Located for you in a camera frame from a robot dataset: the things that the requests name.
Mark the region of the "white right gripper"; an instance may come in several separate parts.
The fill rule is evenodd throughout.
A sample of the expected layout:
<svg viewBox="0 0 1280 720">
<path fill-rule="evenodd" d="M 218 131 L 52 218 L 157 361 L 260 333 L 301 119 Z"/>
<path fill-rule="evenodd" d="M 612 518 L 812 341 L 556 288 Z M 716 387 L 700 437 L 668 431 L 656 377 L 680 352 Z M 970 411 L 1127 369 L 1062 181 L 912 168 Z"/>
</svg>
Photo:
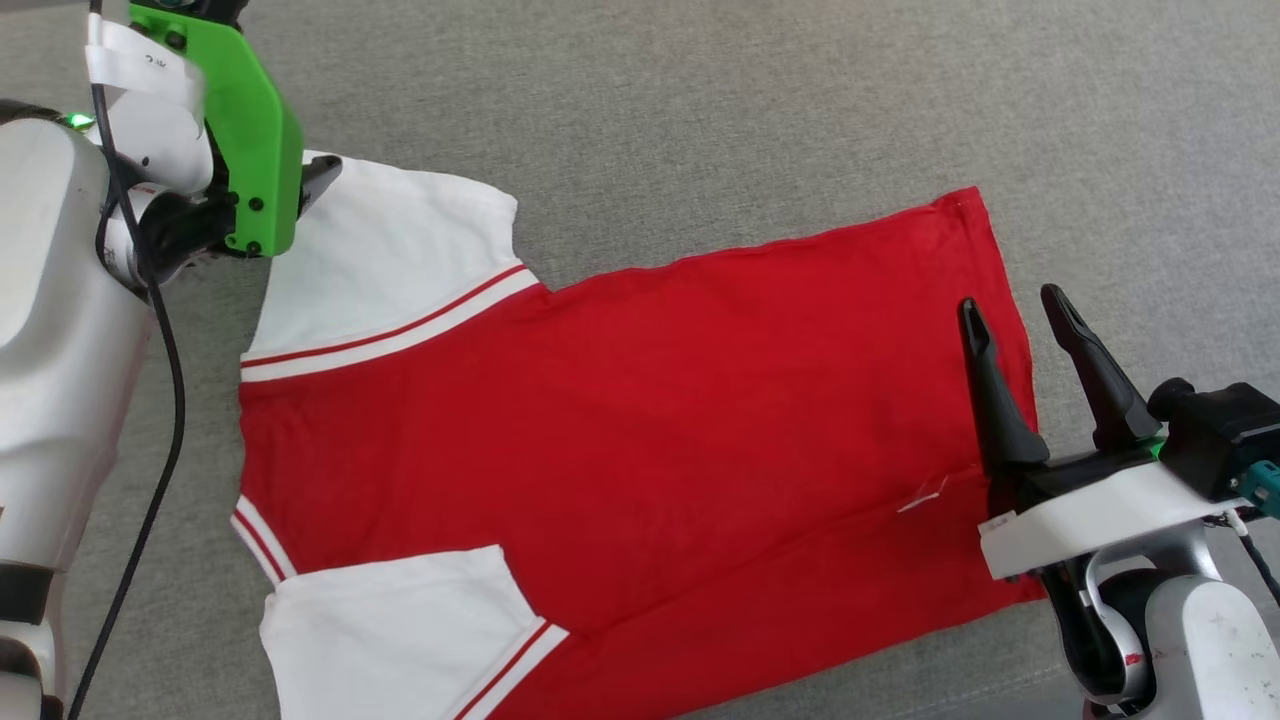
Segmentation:
<svg viewBox="0 0 1280 720">
<path fill-rule="evenodd" d="M 1043 284 L 1039 297 L 1089 405 L 1094 447 L 1121 451 L 1156 438 L 1164 424 L 1065 291 Z M 982 464 L 991 477 L 989 520 L 979 534 L 993 579 L 1020 577 L 1240 507 L 1239 496 L 1211 501 L 1153 459 L 1129 468 L 1097 459 L 1071 468 L 1041 465 L 1050 460 L 1050 448 L 1027 423 L 973 297 L 960 302 L 957 320 Z"/>
</svg>

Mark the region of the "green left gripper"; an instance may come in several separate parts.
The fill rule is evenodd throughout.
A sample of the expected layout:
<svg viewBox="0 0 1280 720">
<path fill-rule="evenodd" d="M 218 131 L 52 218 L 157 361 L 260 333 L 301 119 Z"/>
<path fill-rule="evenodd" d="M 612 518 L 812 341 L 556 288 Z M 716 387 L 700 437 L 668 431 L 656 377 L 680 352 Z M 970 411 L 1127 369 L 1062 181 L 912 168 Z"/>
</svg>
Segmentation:
<svg viewBox="0 0 1280 720">
<path fill-rule="evenodd" d="M 243 1 L 133 1 L 132 24 L 178 51 L 205 76 L 205 128 L 212 181 L 204 190 L 215 243 L 233 256 L 274 258 L 337 181 L 343 160 L 316 155 L 302 167 L 303 135 L 275 81 L 244 37 Z"/>
</svg>

